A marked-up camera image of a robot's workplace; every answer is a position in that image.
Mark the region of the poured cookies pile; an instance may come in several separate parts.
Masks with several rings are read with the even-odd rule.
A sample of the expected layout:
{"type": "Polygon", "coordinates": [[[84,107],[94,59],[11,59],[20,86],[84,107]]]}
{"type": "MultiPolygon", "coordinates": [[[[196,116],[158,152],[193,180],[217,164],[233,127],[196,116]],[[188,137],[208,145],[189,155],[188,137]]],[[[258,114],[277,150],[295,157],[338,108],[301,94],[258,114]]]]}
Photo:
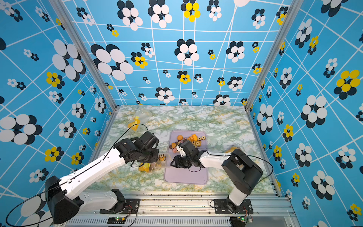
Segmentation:
{"type": "Polygon", "coordinates": [[[191,134],[183,136],[181,134],[176,135],[175,138],[171,139],[169,149],[173,153],[179,153],[177,146],[180,146],[183,142],[189,141],[196,148],[206,148],[207,147],[207,137],[205,135],[191,134]]]}

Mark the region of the ziploc bag of cookies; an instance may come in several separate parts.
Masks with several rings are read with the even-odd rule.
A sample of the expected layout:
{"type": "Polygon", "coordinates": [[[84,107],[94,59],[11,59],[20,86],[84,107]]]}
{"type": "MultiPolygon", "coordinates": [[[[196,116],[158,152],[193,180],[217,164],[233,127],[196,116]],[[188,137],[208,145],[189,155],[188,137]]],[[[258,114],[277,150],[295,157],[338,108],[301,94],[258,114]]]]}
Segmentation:
{"type": "Polygon", "coordinates": [[[134,113],[127,127],[137,131],[142,124],[147,125],[151,121],[152,115],[153,114],[150,110],[146,107],[140,106],[134,113]]]}

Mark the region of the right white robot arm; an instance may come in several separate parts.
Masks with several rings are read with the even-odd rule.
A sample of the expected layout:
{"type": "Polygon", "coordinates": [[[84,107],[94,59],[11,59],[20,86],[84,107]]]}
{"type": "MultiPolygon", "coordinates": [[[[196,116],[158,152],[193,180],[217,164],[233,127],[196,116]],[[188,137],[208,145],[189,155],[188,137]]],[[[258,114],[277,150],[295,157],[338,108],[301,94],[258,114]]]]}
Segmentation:
{"type": "Polygon", "coordinates": [[[171,162],[175,168],[199,167],[223,170],[233,183],[233,189],[225,199],[224,207],[232,214],[239,213],[245,199],[260,181],[262,169],[242,150],[230,153],[212,153],[208,150],[189,152],[183,150],[171,162]]]}

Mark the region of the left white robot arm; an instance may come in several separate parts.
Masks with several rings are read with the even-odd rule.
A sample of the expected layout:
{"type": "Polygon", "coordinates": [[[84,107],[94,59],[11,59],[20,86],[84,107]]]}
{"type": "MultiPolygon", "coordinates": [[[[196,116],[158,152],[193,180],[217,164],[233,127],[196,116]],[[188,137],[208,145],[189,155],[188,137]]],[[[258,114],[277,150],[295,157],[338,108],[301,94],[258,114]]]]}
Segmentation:
{"type": "Polygon", "coordinates": [[[103,210],[121,213],[127,210],[124,195],[118,189],[104,193],[86,193],[94,182],[109,172],[127,164],[154,163],[158,160],[159,139],[151,132],[141,137],[123,139],[98,159],[78,171],[58,178],[50,177],[45,183],[45,198],[54,224],[63,224],[80,211],[103,210]]]}

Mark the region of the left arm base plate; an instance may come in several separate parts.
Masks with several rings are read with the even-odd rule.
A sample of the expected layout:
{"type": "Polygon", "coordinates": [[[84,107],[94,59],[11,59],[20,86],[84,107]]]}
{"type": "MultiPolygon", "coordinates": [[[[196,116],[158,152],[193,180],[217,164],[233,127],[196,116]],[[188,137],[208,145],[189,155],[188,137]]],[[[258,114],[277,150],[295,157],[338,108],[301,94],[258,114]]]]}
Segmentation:
{"type": "Polygon", "coordinates": [[[101,209],[101,214],[137,214],[140,207],[140,199],[125,199],[117,202],[110,210],[101,209]]]}

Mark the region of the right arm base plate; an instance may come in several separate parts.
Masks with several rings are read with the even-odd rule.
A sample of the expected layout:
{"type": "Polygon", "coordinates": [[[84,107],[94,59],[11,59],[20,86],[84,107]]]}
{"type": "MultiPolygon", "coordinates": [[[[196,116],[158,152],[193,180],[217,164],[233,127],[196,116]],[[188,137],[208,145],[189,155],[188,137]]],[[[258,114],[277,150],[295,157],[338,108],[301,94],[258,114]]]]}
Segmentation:
{"type": "Polygon", "coordinates": [[[235,205],[228,199],[214,199],[210,205],[214,208],[216,214],[253,214],[253,207],[249,199],[245,199],[241,205],[235,205]]]}

